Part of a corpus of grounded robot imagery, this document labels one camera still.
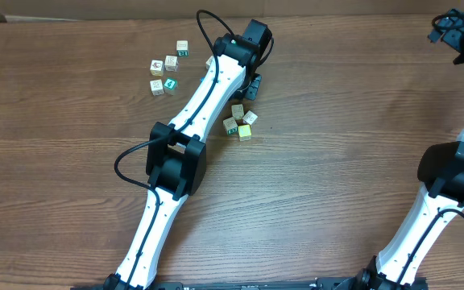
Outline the yellow-framed blue picture block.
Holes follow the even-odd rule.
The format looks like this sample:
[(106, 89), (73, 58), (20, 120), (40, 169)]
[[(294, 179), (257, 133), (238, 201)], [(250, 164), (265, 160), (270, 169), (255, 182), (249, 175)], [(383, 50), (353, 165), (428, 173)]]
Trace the yellow-framed blue picture block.
[(244, 117), (244, 108), (242, 104), (232, 105), (231, 106), (232, 117), (235, 120), (242, 120)]

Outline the red number 3 block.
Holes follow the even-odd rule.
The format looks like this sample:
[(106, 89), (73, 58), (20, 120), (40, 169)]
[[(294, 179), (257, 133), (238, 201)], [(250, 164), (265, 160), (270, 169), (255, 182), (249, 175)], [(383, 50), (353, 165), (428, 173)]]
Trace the red number 3 block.
[(242, 122), (245, 125), (253, 126), (258, 120), (258, 115), (252, 112), (251, 110), (247, 111), (242, 117)]

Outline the white block red drawing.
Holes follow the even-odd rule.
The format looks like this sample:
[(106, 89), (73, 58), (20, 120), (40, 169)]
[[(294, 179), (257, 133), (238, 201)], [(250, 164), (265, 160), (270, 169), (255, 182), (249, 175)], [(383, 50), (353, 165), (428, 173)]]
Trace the white block red drawing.
[(238, 132), (238, 124), (234, 117), (224, 119), (223, 126), (228, 135), (233, 135)]

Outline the white-top green-sided block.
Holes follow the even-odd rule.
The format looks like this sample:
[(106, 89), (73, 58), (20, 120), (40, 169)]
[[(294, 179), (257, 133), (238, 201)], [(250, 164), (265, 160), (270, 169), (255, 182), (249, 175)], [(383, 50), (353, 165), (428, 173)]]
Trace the white-top green-sided block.
[(251, 126), (249, 124), (238, 126), (238, 137), (241, 142), (251, 140)]

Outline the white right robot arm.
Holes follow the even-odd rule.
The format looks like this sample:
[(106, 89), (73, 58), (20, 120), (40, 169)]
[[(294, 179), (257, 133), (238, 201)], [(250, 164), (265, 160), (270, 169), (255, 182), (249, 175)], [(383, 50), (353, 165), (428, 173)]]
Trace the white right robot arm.
[[(431, 42), (438, 40), (458, 52), (454, 64), (464, 64), (464, 12), (451, 9), (432, 20)], [(420, 189), (410, 212), (389, 244), (340, 289), (423, 289), (416, 278), (421, 262), (441, 232), (464, 210), (464, 128), (457, 139), (429, 147), (417, 178)]]

